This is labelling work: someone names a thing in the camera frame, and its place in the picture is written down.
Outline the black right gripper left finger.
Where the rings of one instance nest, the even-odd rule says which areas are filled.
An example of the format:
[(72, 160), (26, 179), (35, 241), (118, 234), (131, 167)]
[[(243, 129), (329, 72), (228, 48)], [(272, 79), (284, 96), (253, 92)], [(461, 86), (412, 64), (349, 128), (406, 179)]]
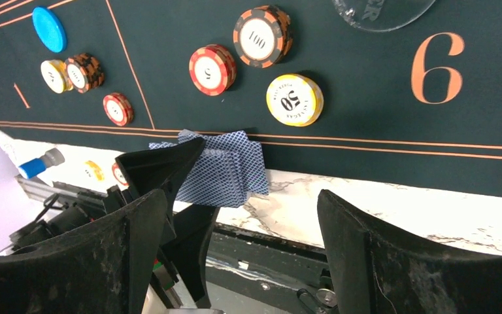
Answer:
[(0, 255), (0, 313), (140, 313), (167, 199), (153, 190), (74, 230)]

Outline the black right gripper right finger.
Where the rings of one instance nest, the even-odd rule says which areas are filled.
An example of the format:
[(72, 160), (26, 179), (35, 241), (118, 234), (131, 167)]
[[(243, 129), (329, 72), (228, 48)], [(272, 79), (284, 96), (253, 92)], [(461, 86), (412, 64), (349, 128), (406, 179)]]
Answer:
[(317, 213), (341, 313), (502, 313), (502, 256), (420, 237), (329, 190)]

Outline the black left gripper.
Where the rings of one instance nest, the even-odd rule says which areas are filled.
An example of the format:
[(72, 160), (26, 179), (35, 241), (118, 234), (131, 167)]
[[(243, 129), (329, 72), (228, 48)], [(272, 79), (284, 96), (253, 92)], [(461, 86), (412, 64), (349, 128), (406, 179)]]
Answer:
[[(110, 305), (101, 287), (123, 293), (122, 304), (141, 309), (152, 280), (152, 264), (161, 242), (199, 309), (210, 309), (205, 267), (219, 207), (190, 205), (173, 216), (180, 187), (205, 149), (202, 138), (172, 147), (128, 152), (115, 158), (131, 194), (126, 202), (118, 188), (108, 191), (101, 205), (90, 205), (54, 194), (43, 213), (61, 213), (49, 221), (34, 221), (10, 235), (13, 250), (23, 253), (42, 241), (54, 239), (60, 256), (46, 265), (50, 275), (37, 270), (15, 283), (8, 293), (11, 309), (43, 309), (99, 302)], [(140, 197), (154, 189), (165, 199), (141, 207)]]

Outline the blue playing card deck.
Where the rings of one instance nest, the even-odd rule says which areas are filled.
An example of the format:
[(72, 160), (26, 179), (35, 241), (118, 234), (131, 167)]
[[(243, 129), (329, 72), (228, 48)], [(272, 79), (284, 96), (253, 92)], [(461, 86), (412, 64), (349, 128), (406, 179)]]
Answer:
[(205, 140), (205, 149), (186, 177), (176, 200), (213, 207), (238, 208), (251, 194), (269, 194), (269, 181), (261, 144), (245, 131), (221, 135), (178, 133), (178, 143)]

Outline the red poker chip stack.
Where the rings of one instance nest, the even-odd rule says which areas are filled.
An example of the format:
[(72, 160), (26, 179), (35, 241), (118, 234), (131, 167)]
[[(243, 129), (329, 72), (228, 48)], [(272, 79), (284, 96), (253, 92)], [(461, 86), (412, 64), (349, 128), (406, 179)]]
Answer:
[(124, 177), (119, 165), (117, 163), (112, 164), (111, 166), (111, 171), (113, 177), (116, 179), (116, 181), (121, 184), (122, 186), (129, 186), (128, 182), (126, 181), (126, 178)]

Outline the yellow poker chip stack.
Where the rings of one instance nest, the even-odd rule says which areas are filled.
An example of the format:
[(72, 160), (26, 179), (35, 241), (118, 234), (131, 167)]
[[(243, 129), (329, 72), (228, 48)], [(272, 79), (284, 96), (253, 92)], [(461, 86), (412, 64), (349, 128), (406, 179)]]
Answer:
[(84, 172), (94, 181), (100, 182), (105, 180), (103, 170), (91, 160), (84, 162)]

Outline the brown chip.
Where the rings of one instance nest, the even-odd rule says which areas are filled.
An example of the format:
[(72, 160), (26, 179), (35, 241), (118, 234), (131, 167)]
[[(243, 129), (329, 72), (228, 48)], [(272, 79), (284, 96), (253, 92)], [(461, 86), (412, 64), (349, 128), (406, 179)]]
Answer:
[(189, 60), (189, 74), (195, 87), (207, 96), (228, 90), (237, 78), (237, 66), (229, 50), (220, 44), (198, 48)]
[(235, 24), (233, 44), (245, 64), (270, 67), (281, 62), (292, 47), (291, 19), (275, 5), (248, 9)]
[(74, 89), (81, 94), (102, 86), (105, 81), (100, 61), (87, 52), (67, 58), (65, 66)]

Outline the blue round button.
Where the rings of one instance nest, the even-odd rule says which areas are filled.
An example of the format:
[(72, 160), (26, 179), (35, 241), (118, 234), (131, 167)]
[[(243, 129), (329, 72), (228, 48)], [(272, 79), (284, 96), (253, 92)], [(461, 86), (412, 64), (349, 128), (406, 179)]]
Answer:
[(35, 7), (31, 17), (41, 43), (53, 53), (63, 52), (67, 47), (67, 36), (55, 13), (46, 7)]

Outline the white round button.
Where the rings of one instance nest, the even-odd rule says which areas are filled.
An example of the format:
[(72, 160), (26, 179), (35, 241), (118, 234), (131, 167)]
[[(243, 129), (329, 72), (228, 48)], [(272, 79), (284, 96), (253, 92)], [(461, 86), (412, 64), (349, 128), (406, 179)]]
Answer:
[(350, 26), (373, 33), (405, 27), (426, 13), (435, 0), (332, 0)]

